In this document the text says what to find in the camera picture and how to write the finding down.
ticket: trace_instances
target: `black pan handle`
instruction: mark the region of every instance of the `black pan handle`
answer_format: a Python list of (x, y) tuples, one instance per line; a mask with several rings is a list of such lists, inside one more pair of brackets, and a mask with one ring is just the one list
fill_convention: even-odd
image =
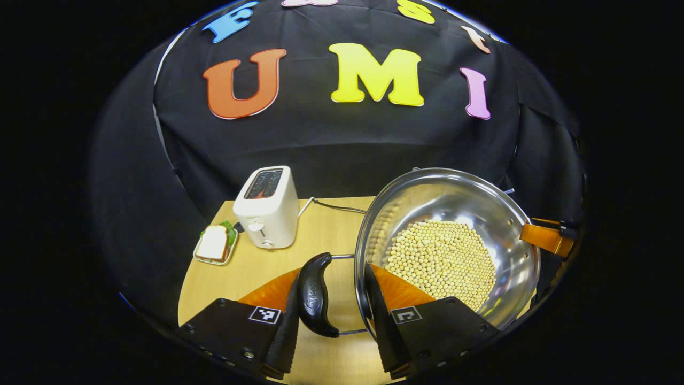
[(297, 278), (297, 297), (302, 322), (312, 332), (325, 337), (340, 337), (340, 331), (328, 321), (328, 288), (323, 280), (326, 267), (332, 262), (330, 253), (308, 260)]

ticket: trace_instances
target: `orange soft pad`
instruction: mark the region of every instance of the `orange soft pad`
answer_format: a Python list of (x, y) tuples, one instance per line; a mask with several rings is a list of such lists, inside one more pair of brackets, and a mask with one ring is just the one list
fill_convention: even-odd
[(238, 302), (252, 306), (280, 309), (280, 311), (285, 313), (290, 288), (292, 287), (292, 283), (297, 279), (300, 270), (302, 269), (294, 269), (289, 273), (285, 273), (280, 277), (270, 280), (262, 287), (239, 299)]
[(407, 308), (408, 306), (421, 305), (422, 303), (435, 300), (426, 292), (389, 271), (374, 264), (371, 264), (371, 268), (373, 268), (373, 272), (376, 274), (376, 280), (378, 285), (380, 285), (380, 291), (382, 291), (382, 297), (384, 298), (387, 310)]

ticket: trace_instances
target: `toaster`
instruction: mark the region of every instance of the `toaster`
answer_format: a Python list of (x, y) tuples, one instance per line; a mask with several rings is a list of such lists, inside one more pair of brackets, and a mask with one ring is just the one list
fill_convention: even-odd
[(288, 166), (263, 167), (240, 190), (233, 212), (257, 247), (283, 249), (297, 234), (299, 201)]

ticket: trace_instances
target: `table surface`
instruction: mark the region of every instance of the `table surface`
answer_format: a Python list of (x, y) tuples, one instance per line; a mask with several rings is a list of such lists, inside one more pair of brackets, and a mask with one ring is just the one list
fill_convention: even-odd
[[(366, 210), (374, 197), (318, 199), (336, 206)], [(300, 200), (300, 207), (308, 199)], [(228, 264), (216, 266), (191, 258), (181, 289), (179, 325), (184, 324), (217, 298), (238, 300), (262, 284), (288, 271), (300, 268), (317, 254), (354, 253), (363, 215), (326, 208), (313, 202), (299, 219), (294, 243), (286, 249), (261, 249), (246, 234), (240, 234)], [(236, 223), (233, 201), (226, 201), (211, 222)], [(328, 319), (340, 330), (365, 326), (354, 291), (354, 260), (334, 260), (324, 278), (328, 287)], [(314, 334), (300, 321), (297, 347), (291, 372), (285, 384), (388, 384), (392, 380), (382, 370), (380, 353), (369, 333), (326, 338)]]

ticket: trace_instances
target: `black fabric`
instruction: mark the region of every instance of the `black fabric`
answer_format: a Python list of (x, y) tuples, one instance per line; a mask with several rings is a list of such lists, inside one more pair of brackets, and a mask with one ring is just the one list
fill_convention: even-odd
[[(96, 239), (131, 303), (176, 325), (197, 235), (264, 166), (290, 166), (299, 198), (375, 195), (412, 167), (449, 167), (515, 188), (512, 197), (529, 216), (581, 219), (583, 167), (573, 140), (579, 127), (562, 100), (516, 49), (480, 33), (491, 50), (482, 53), (461, 28), (467, 23), (425, 6), (433, 25), (402, 16), (392, 1), (299, 8), (260, 1), (249, 25), (218, 44), (202, 28), (227, 10), (190, 26), (163, 61), (156, 86), (171, 39), (138, 64), (105, 108), (90, 189)], [(380, 63), (394, 49), (418, 53), (425, 105), (395, 105), (386, 94), (375, 102), (361, 82), (364, 101), (333, 102), (338, 58), (328, 47), (340, 42), (364, 45)], [(250, 56), (275, 48), (287, 50), (275, 102), (241, 119), (214, 116), (204, 71), (241, 60), (235, 96), (245, 99), (258, 85)], [(491, 119), (465, 112), (469, 92), (460, 67), (486, 76)], [(542, 261), (538, 290), (560, 263), (550, 255)]]

